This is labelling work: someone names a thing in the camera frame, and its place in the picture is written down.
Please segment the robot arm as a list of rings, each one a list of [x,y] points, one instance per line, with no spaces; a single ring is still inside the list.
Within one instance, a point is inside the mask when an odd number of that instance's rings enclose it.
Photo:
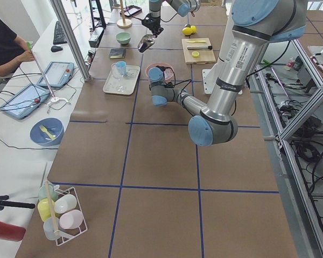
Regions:
[[[147,27],[154,36],[158,36],[164,30],[161,25],[161,7],[162,0],[149,1],[149,13],[141,21],[142,25]],[[200,9],[199,0],[170,0],[166,1],[178,15],[186,16],[189,12],[197,12]]]
[[[231,141],[238,125],[230,115],[231,107],[251,69],[256,67],[270,43],[300,38],[306,27],[307,1],[234,1],[227,25],[233,35],[208,103],[186,90],[168,88],[159,68],[148,72],[152,102],[164,106],[177,102],[191,115],[188,132],[194,143],[210,146]]]

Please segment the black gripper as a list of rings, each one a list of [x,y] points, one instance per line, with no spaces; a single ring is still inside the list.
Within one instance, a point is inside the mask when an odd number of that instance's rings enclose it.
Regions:
[[[142,20],[142,25],[147,27],[152,34],[161,34],[163,28],[160,25],[161,17],[153,17],[151,13],[147,14]]]

